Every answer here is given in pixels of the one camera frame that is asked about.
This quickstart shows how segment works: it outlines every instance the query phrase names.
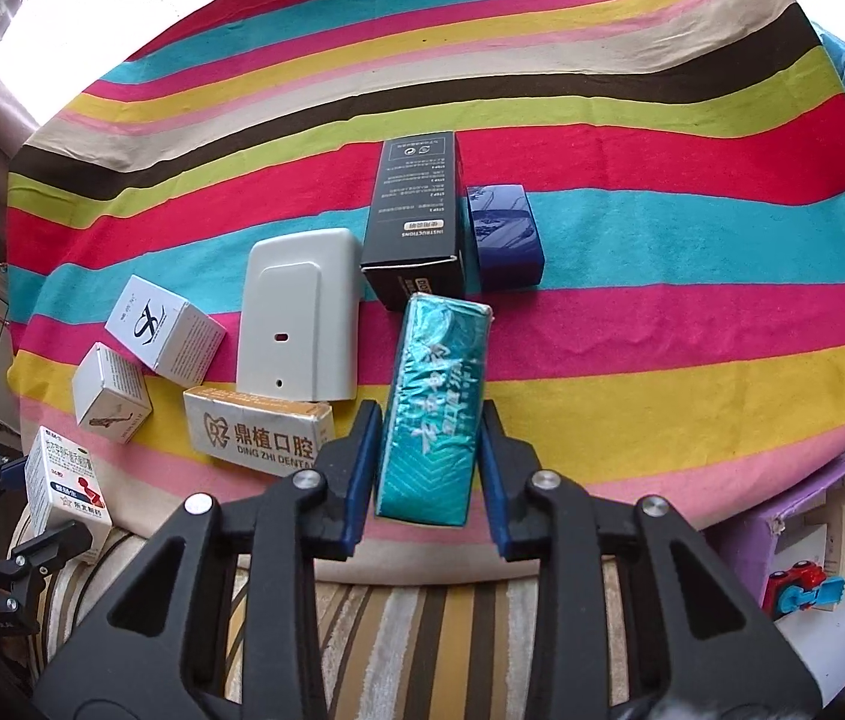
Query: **teal package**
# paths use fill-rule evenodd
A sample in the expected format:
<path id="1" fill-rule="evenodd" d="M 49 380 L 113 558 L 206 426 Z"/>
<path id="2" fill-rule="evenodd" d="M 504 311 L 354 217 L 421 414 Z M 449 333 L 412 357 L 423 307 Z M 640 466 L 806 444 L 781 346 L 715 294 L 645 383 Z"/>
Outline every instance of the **teal package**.
<path id="1" fill-rule="evenodd" d="M 380 517 L 466 524 L 492 320 L 481 303 L 410 298 L 383 428 Z"/>

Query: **hole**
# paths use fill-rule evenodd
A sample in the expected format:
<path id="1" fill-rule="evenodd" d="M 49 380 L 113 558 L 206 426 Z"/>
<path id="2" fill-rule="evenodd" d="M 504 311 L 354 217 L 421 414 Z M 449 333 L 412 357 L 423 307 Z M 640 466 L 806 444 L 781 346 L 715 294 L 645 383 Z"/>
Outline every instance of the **hole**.
<path id="1" fill-rule="evenodd" d="M 685 616 L 690 618 L 690 631 L 700 641 L 731 634 L 746 624 L 742 612 L 723 592 L 709 571 L 705 570 L 690 548 L 679 541 L 669 547 L 683 590 Z"/>
<path id="2" fill-rule="evenodd" d="M 167 541 L 160 554 L 143 566 L 136 581 L 109 613 L 109 624 L 144 637 L 160 635 L 166 627 L 184 550 L 185 542 L 181 538 Z"/>

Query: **striped blanket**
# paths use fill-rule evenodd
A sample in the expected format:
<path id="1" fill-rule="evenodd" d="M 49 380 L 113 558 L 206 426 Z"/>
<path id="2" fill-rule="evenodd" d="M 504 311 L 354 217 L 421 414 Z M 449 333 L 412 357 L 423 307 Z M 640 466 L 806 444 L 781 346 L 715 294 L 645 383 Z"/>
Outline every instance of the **striped blanket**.
<path id="1" fill-rule="evenodd" d="M 361 237 L 380 142 L 454 130 L 467 183 L 522 183 L 539 290 L 497 293 L 487 396 L 594 493 L 662 493 L 695 524 L 845 448 L 845 94 L 793 0 L 218 0 L 92 84 L 11 164 L 10 372 L 24 440 L 95 453 L 148 536 L 194 490 L 272 479 L 195 453 L 179 388 L 125 447 L 80 432 L 70 379 L 128 276 L 229 331 L 248 252 Z M 360 307 L 359 395 L 385 401 L 400 318 Z M 354 404 L 335 404 L 337 432 Z M 368 522 L 374 583 L 507 575 L 465 528 Z"/>

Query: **xs logo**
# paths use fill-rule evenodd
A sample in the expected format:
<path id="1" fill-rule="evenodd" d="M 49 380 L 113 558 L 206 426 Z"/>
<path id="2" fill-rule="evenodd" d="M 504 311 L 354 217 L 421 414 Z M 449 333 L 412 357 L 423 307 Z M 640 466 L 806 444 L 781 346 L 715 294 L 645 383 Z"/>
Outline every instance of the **xs logo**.
<path id="1" fill-rule="evenodd" d="M 203 412 L 203 424 L 205 424 L 205 435 L 208 436 L 209 443 L 225 449 L 229 443 L 229 423 L 226 418 L 220 416 L 215 419 Z"/>
<path id="2" fill-rule="evenodd" d="M 149 301 L 147 300 L 142 314 L 139 315 L 139 319 L 136 319 L 136 328 L 133 329 L 133 335 L 136 338 L 142 338 L 146 333 L 149 333 L 149 341 L 142 342 L 142 346 L 146 346 L 147 343 L 152 343 L 152 339 L 155 338 L 155 332 L 160 329 L 165 319 L 165 307 L 162 308 L 162 316 L 156 319 L 149 310 Z"/>

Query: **metal screw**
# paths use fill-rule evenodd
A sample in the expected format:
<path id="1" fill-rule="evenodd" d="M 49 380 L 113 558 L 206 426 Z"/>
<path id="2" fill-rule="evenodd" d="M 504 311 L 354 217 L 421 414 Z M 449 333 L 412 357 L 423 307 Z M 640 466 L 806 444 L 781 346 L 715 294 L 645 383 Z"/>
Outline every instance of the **metal screw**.
<path id="1" fill-rule="evenodd" d="M 184 507 L 189 514 L 205 514 L 212 509 L 212 497 L 205 493 L 194 493 L 186 498 Z"/>
<path id="2" fill-rule="evenodd" d="M 319 471 L 313 469 L 304 469 L 298 471 L 293 477 L 293 484 L 300 490 L 315 490 L 323 481 L 323 476 Z"/>
<path id="3" fill-rule="evenodd" d="M 650 495 L 642 501 L 642 511 L 650 517 L 662 517 L 669 513 L 669 501 L 660 495 Z"/>
<path id="4" fill-rule="evenodd" d="M 534 488 L 540 490 L 555 490 L 563 481 L 555 471 L 536 471 L 532 476 Z"/>

